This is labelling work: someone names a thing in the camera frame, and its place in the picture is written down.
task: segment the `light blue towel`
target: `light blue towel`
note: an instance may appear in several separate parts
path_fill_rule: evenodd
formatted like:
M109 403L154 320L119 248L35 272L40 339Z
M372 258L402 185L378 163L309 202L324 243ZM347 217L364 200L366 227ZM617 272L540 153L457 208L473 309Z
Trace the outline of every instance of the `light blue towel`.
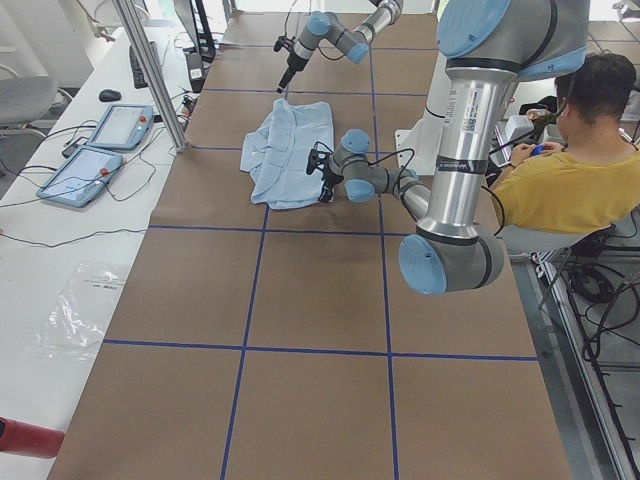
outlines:
M283 98L260 128L245 136L240 170L256 183L253 203L273 209L306 207L318 201L322 173L307 175L309 150L320 141L333 148L331 108L325 102L289 105Z

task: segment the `red cup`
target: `red cup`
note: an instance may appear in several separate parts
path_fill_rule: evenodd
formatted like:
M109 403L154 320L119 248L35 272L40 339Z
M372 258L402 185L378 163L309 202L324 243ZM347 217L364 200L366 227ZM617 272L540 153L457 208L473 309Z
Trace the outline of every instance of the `red cup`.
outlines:
M0 452L27 457L58 455L64 433L0 417Z

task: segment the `tablet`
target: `tablet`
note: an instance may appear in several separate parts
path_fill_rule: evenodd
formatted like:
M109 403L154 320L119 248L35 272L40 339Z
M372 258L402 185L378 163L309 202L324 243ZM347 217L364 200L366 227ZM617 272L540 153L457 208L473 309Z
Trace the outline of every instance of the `tablet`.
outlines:
M43 200L81 208L91 202L122 167L120 153L82 146L36 192Z
M87 145L106 150L136 148L153 123L150 105L111 104L98 122Z

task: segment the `plastic bag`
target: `plastic bag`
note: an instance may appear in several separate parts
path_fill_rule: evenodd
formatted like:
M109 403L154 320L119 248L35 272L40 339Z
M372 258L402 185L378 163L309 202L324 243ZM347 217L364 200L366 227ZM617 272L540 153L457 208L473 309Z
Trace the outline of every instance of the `plastic bag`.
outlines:
M27 348L28 356L41 361L93 362L128 274L129 267L122 265L81 263Z

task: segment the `person's neck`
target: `person's neck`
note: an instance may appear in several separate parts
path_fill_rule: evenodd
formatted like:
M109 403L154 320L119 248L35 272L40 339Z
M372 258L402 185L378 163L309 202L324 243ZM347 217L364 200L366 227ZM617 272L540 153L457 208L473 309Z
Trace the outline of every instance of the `person's neck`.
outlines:
M635 149L620 136L618 128L618 121L609 118L598 119L595 125L581 124L571 132L567 152L585 163L622 160Z

